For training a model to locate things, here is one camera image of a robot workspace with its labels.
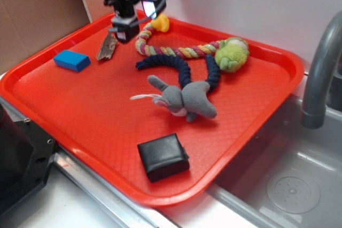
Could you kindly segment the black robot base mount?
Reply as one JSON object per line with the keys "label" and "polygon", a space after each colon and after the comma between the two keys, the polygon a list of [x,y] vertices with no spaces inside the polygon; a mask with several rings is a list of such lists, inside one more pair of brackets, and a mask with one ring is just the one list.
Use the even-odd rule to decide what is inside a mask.
{"label": "black robot base mount", "polygon": [[1,217],[45,187],[56,140],[33,121],[13,121],[1,106]]}

